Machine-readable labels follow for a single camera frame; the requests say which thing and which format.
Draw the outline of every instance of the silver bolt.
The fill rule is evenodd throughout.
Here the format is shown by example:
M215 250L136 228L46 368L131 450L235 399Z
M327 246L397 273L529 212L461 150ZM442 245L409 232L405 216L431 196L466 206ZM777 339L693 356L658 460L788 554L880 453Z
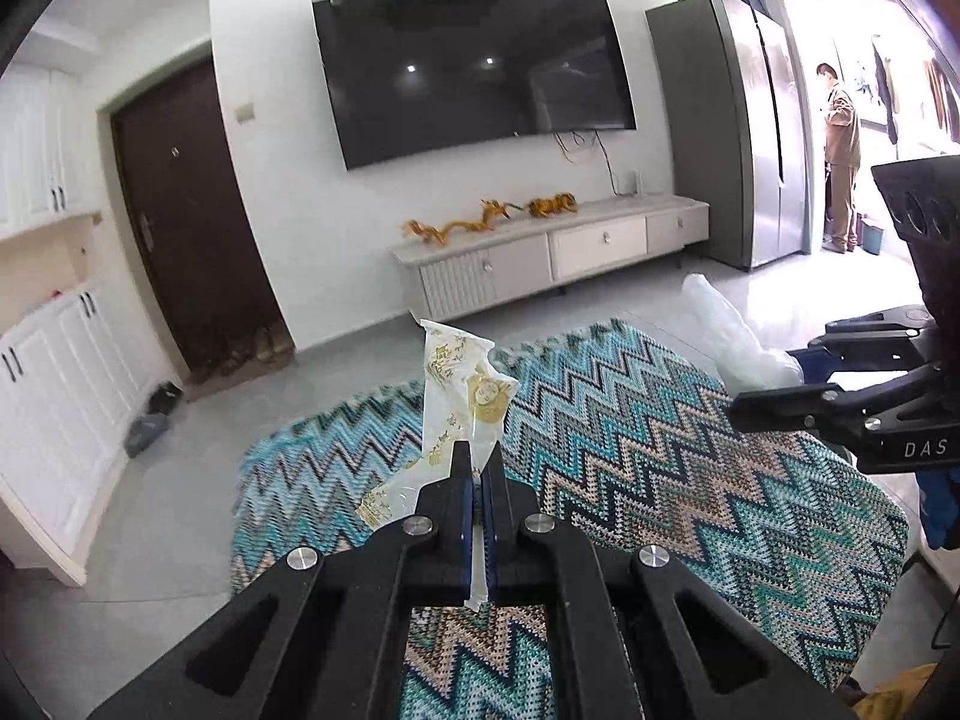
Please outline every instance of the silver bolt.
M659 544L647 544L637 550L640 562L650 568L662 568L670 562L670 553Z
M317 550L310 547L297 547L287 555L287 565L294 571L305 571L317 564Z
M424 536L433 530L433 520L422 514L414 514L403 520L403 531L407 536Z
M557 526L557 520L549 514L528 514L523 524L530 533L550 533Z

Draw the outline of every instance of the wall-mounted tv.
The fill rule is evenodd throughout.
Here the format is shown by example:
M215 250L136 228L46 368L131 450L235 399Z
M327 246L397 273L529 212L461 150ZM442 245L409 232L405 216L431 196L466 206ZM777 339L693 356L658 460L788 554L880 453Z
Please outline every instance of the wall-mounted tv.
M607 0L313 8L348 169L494 138L635 129Z

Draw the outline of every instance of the blue zigzag rug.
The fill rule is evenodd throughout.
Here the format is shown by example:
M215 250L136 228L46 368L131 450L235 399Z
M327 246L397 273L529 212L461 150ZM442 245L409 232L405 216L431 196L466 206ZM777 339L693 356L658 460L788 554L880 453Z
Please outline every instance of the blue zigzag rug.
M742 435L723 385L618 320L495 350L520 381L508 474L603 546L663 544L827 688L899 576L907 522L808 434ZM363 495L421 451L424 385L384 386L255 445L234 509L235 592L301 544L370 534ZM400 717L555 716L539 607L415 610Z

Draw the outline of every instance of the blue bin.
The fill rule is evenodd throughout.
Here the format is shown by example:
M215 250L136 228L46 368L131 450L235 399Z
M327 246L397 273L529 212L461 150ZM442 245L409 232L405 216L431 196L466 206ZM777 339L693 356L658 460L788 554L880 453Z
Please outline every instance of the blue bin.
M863 237L860 245L870 254L880 254L880 245L883 242L883 228L871 221L863 220Z

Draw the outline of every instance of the brown jacket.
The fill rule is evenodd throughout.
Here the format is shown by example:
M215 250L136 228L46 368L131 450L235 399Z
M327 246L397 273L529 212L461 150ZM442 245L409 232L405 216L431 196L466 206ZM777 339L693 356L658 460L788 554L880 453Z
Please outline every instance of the brown jacket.
M840 84L827 98L827 147L824 156L830 165L860 167L860 117L853 100Z

